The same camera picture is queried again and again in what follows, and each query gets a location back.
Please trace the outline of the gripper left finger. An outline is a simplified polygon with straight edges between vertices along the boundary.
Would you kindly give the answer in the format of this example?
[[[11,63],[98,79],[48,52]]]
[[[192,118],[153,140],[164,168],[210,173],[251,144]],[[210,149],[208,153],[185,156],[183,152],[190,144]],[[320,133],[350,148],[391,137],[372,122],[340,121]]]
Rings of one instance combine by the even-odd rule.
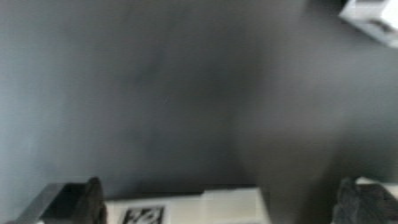
[[[107,224],[100,178],[48,184],[15,224]]]

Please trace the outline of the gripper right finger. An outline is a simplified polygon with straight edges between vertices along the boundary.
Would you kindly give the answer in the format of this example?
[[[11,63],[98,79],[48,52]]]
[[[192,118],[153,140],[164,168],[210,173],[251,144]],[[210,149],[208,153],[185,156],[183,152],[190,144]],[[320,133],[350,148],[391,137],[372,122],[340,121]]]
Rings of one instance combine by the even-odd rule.
[[[342,180],[333,224],[398,224],[398,198],[381,182]]]

